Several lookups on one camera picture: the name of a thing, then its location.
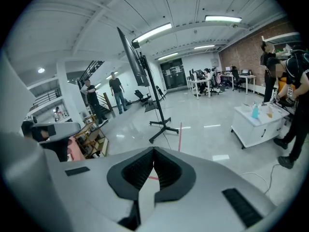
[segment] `red brick wall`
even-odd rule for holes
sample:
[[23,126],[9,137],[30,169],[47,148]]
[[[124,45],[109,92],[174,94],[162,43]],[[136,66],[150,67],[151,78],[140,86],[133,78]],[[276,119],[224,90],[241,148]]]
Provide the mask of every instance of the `red brick wall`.
[[263,53],[260,47],[262,36],[268,39],[291,32],[296,30],[287,18],[266,25],[219,53],[222,70],[231,65],[235,65],[239,70],[250,69],[256,75],[256,84],[264,86],[265,71],[260,68],[260,57]]

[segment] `tripod stand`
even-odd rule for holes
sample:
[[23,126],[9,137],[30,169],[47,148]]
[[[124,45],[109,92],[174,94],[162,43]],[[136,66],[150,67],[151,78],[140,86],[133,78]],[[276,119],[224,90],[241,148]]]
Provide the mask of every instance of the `tripod stand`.
[[159,101],[159,98],[158,98],[158,94],[157,94],[156,89],[155,89],[155,83],[154,83],[153,77],[151,75],[151,71],[150,71],[150,68],[149,68],[149,65],[148,65],[148,62],[147,62],[147,59],[146,59],[145,55],[141,56],[140,62],[143,65],[143,67],[147,70],[147,73],[148,73],[148,76],[149,76],[149,79],[150,79],[150,83],[151,83],[151,87],[153,88],[153,91],[154,91],[154,97],[155,97],[154,107],[156,107],[156,105],[157,105],[159,113],[160,113],[160,116],[161,116],[161,121],[160,122],[150,121],[149,124],[150,125],[151,124],[163,125],[163,128],[161,128],[161,130],[156,135],[154,135],[151,139],[149,139],[149,142],[153,144],[154,140],[159,135],[161,135],[164,131],[166,131],[166,130],[168,130],[168,131],[175,131],[178,134],[179,130],[166,126],[166,123],[171,121],[171,118],[169,117],[168,119],[164,119],[162,108],[161,108],[160,101]]

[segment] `monitor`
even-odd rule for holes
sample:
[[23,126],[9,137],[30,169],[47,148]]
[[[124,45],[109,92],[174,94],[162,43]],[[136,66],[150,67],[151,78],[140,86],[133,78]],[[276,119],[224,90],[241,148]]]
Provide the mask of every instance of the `monitor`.
[[127,40],[126,36],[122,31],[117,27],[120,39],[122,41],[122,44],[124,46],[127,59],[129,60],[130,66],[132,68],[132,71],[134,73],[136,82],[138,86],[149,86],[148,79],[146,77],[146,73],[142,65],[140,64],[137,56],[135,55],[133,48],[131,47],[129,41]]

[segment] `black t-shirt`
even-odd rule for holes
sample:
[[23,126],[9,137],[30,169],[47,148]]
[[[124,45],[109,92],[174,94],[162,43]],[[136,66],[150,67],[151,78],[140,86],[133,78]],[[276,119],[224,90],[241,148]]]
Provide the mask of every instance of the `black t-shirt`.
[[121,88],[120,88],[121,82],[118,78],[116,78],[115,80],[110,80],[110,87],[112,87],[114,93],[119,93],[121,92]]
[[[264,66],[266,66],[266,64],[267,64],[267,60],[269,59],[269,58],[275,58],[276,57],[276,54],[275,53],[270,53],[270,52],[268,52],[268,53],[266,53],[266,52],[264,52],[263,54],[262,54],[262,56],[261,56],[261,63],[260,63],[260,65],[264,65]],[[268,75],[268,71],[267,70],[265,70],[265,77],[266,77],[266,75]]]
[[[289,58],[284,62],[287,70],[286,84],[293,84],[295,88],[299,88],[301,85],[300,79],[303,73],[309,78],[309,69],[302,60],[296,60],[295,58]],[[299,97],[299,105],[309,105],[309,91]]]
[[[90,85],[87,90],[96,89],[94,85]],[[89,104],[96,104],[98,103],[98,98],[96,92],[88,93],[87,99]]]

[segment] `gray floor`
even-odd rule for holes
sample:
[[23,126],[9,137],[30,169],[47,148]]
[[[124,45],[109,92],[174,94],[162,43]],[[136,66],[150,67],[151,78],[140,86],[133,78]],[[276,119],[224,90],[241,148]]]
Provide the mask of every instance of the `gray floor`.
[[[182,124],[181,152],[208,160],[213,160],[213,156],[228,155],[229,159],[219,160],[218,163],[238,174],[246,173],[242,175],[243,178],[261,191],[267,190],[272,166],[278,164],[277,157],[287,156],[294,142],[286,151],[275,145],[272,140],[242,150],[239,139],[231,133],[233,108],[240,106],[243,102],[247,104],[252,104],[253,101],[261,102],[261,96],[252,93],[246,95],[245,92],[238,93],[228,89],[220,95],[213,95],[210,99],[203,95],[197,100],[187,90],[167,94],[166,98],[166,101],[161,101],[161,106],[165,118],[172,118],[168,126],[180,128]],[[150,126],[149,121],[157,121],[157,116],[155,110],[147,113],[144,110],[139,103],[132,104],[122,115],[116,112],[116,116],[102,127],[110,141],[110,155],[152,145],[148,140],[159,131],[159,126]],[[288,127],[283,128],[281,136],[284,136],[287,131]],[[170,131],[165,132],[165,136],[171,149],[178,150],[180,136]],[[160,135],[153,145],[169,148],[166,138]],[[308,159],[309,140],[307,138],[293,169],[275,167],[268,194],[274,204],[279,205],[298,191],[299,185],[307,174]],[[267,184],[251,172],[263,177]],[[157,191],[159,191],[159,184],[155,179],[148,179],[140,191],[141,206],[150,206],[150,208],[141,207],[146,209],[142,221],[151,214],[153,195]]]

